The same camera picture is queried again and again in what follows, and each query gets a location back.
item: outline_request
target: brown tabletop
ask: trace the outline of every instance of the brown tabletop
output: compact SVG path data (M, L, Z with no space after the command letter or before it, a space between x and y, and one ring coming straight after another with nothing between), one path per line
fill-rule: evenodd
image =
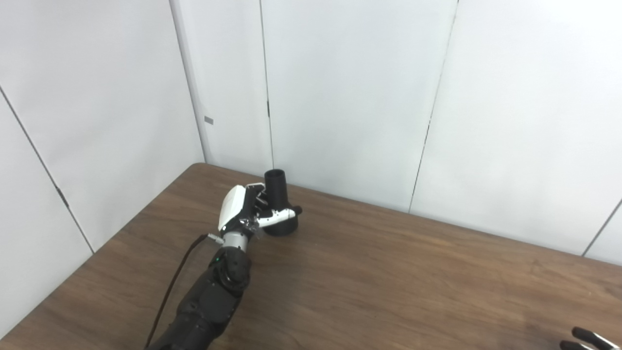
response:
M196 164L2 341L2 350L139 350L197 236L235 184ZM251 284L210 349L555 350L573 326L622 344L622 267L290 186L296 233L251 241ZM206 268L191 255L156 335Z

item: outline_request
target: robotic arm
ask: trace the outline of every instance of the robotic arm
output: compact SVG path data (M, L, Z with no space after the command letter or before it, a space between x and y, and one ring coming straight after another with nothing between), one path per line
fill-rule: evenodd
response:
M266 173L266 184L237 185L226 195L218 220L221 244L205 271L177 307L177 315L162 336L146 350L205 350L223 334L250 281L246 248L259 228L287 235L298 226L298 206L287 201L285 173Z

